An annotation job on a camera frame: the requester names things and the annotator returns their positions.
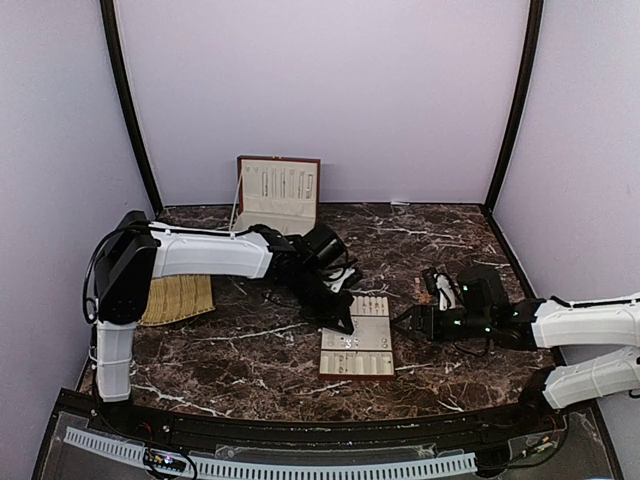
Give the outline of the brown jewelry display tray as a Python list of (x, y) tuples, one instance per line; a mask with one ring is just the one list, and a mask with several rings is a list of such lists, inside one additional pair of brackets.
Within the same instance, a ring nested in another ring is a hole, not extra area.
[(356, 296), (352, 334), (322, 331), (319, 377), (337, 380), (392, 380), (394, 353), (387, 297)]

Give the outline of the red wooden jewelry box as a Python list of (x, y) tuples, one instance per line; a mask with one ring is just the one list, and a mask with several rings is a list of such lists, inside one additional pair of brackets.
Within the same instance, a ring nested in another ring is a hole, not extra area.
[(239, 156), (231, 229), (262, 224), (284, 235), (310, 232), (316, 224), (320, 167), (319, 159)]

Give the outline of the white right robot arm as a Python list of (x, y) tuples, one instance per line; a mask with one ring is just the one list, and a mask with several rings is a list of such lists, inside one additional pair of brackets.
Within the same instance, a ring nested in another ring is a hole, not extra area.
[(556, 296), (517, 303), (468, 298), (441, 309), (414, 305), (390, 321), (414, 341), (483, 338), (514, 351), (607, 345), (617, 350), (580, 363), (540, 369), (529, 378), (510, 424), (534, 432), (550, 410), (639, 388), (639, 294), (592, 301)]

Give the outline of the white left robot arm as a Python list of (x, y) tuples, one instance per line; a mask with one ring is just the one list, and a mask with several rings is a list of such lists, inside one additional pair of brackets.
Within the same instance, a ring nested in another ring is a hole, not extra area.
[(227, 276), (266, 280), (287, 289), (308, 322), (350, 335), (349, 291), (359, 271), (325, 224), (284, 234), (264, 224), (241, 231), (174, 226), (128, 212), (94, 249), (82, 286), (82, 312), (96, 331), (94, 387), (103, 421), (120, 436), (141, 427), (131, 393), (133, 337), (156, 280)]

